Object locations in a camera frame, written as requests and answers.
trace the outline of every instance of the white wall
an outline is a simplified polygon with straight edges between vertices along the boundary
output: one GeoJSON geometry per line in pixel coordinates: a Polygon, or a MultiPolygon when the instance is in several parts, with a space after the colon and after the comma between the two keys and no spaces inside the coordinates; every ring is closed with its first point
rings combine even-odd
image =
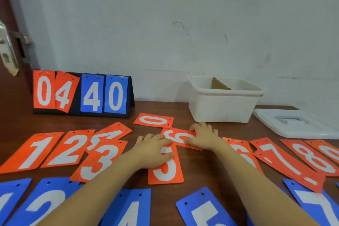
{"type": "Polygon", "coordinates": [[[239,77],[260,104],[339,123],[339,0],[13,2],[35,67],[131,75],[137,100],[186,101],[189,74],[239,77]]]}

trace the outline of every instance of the wooden table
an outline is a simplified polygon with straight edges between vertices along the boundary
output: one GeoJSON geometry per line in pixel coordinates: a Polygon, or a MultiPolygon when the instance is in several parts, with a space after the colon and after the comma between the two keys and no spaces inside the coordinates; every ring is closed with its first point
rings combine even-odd
{"type": "MultiPolygon", "coordinates": [[[[257,107],[295,109],[287,106],[257,107]]],[[[134,146],[139,135],[145,136],[147,133],[159,134],[161,132],[161,128],[133,124],[133,121],[140,112],[172,116],[175,118],[173,123],[173,127],[175,128],[189,129],[189,127],[194,123],[187,103],[146,101],[136,102],[136,108],[132,109],[129,119],[53,116],[42,114],[35,114],[33,116],[30,115],[29,118],[23,116],[18,118],[17,124],[9,125],[4,135],[2,135],[0,140],[0,164],[5,162],[31,135],[35,133],[56,131],[67,132],[70,130],[82,129],[101,130],[117,121],[122,122],[124,125],[133,130],[132,133],[122,138],[128,141],[125,152],[129,151],[134,146]]],[[[211,125],[213,128],[219,130],[219,135],[221,137],[241,140],[254,140],[257,138],[268,137],[290,155],[300,160],[293,152],[280,143],[278,140],[281,138],[280,136],[269,130],[254,116],[251,117],[247,124],[212,123],[211,125]]],[[[327,142],[339,147],[339,141],[327,140],[327,142]]],[[[234,186],[232,185],[232,182],[228,178],[225,169],[216,156],[209,151],[201,152],[184,147],[178,147],[178,154],[184,175],[184,183],[150,186],[147,184],[147,170],[141,170],[135,173],[124,186],[124,188],[152,188],[150,225],[185,225],[175,203],[204,186],[207,186],[212,191],[238,226],[247,225],[245,209],[237,192],[235,191],[234,186]]],[[[265,176],[267,176],[273,183],[284,187],[282,174],[278,173],[261,161],[259,161],[259,163],[265,173],[265,176]]],[[[19,203],[20,205],[42,178],[69,177],[73,174],[77,167],[78,165],[38,168],[36,170],[22,171],[19,173],[0,174],[0,182],[27,177],[33,178],[28,191],[19,203]]],[[[339,189],[335,185],[335,182],[339,182],[339,177],[327,178],[324,189],[335,202],[339,203],[339,189]]]]}

